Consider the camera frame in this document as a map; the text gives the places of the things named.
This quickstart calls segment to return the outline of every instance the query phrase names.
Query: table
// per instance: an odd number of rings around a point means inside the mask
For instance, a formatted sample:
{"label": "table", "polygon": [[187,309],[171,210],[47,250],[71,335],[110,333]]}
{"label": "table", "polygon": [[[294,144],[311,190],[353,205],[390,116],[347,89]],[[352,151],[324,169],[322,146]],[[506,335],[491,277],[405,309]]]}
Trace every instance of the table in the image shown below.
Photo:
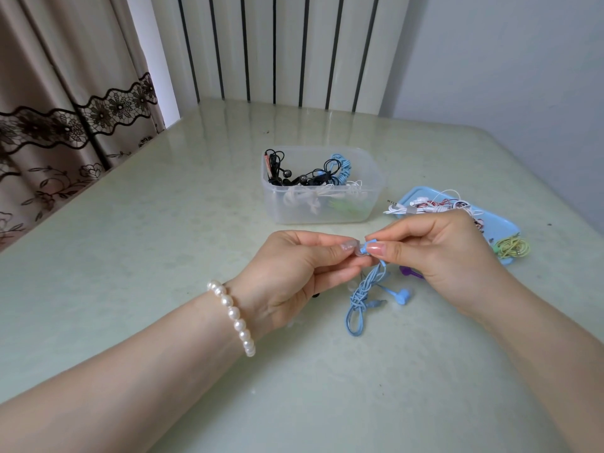
{"label": "table", "polygon": [[[208,279],[237,274],[283,228],[263,209],[260,155],[327,144],[371,152],[388,188],[364,223],[306,228],[362,239],[392,219],[381,213],[387,198],[455,188],[520,226],[533,252],[510,270],[604,339],[602,237],[487,133],[203,101],[0,254],[0,400],[126,339]],[[369,312],[352,338],[347,289],[321,294],[153,451],[568,451],[487,333],[423,281],[388,283],[415,289],[412,302]]]}

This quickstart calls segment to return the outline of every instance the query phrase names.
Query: bracelet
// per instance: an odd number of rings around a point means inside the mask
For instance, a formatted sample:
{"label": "bracelet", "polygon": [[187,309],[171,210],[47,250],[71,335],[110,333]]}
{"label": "bracelet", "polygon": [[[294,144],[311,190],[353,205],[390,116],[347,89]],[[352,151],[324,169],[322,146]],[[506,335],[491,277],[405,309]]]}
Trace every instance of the bracelet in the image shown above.
{"label": "bracelet", "polygon": [[233,305],[232,297],[227,294],[226,287],[219,281],[212,280],[208,283],[208,290],[216,294],[217,297],[220,297],[221,304],[228,308],[228,317],[234,321],[233,326],[238,332],[241,342],[243,342],[245,354],[248,358],[251,358],[256,354],[256,345],[254,344],[254,340],[252,340],[249,329],[246,328],[245,320],[240,317],[239,309]]}

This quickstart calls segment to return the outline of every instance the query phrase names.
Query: beige curtain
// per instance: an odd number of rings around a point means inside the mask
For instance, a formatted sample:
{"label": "beige curtain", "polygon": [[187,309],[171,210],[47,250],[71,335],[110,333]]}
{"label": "beige curtain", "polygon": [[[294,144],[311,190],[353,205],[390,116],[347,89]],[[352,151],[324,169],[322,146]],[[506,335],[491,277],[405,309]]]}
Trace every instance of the beige curtain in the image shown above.
{"label": "beige curtain", "polygon": [[163,128],[126,0],[0,0],[0,251]]}

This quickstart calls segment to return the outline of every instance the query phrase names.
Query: transparent container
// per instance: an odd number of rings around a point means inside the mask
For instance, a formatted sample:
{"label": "transparent container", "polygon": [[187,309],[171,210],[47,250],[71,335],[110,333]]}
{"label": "transparent container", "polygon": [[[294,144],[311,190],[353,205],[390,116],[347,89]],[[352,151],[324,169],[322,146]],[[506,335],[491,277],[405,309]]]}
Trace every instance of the transparent container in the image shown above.
{"label": "transparent container", "polygon": [[266,212],[277,224],[364,221],[385,186],[382,172],[363,149],[337,146],[275,146],[273,149],[285,154],[281,168],[292,171],[291,179],[322,168],[323,163],[336,153],[351,163],[346,185],[274,186],[268,182],[262,156],[261,181]]}

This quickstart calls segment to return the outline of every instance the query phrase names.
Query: painted nail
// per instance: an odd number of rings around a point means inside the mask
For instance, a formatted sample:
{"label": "painted nail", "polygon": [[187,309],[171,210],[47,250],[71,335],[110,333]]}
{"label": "painted nail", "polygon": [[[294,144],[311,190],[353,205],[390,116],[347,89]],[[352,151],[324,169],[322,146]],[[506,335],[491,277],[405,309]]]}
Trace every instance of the painted nail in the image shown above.
{"label": "painted nail", "polygon": [[340,243],[340,246],[342,247],[342,249],[344,251],[350,251],[352,249],[355,249],[357,246],[359,246],[359,241],[358,240],[349,240],[348,242]]}
{"label": "painted nail", "polygon": [[368,243],[367,252],[373,254],[374,256],[383,256],[383,243]]}

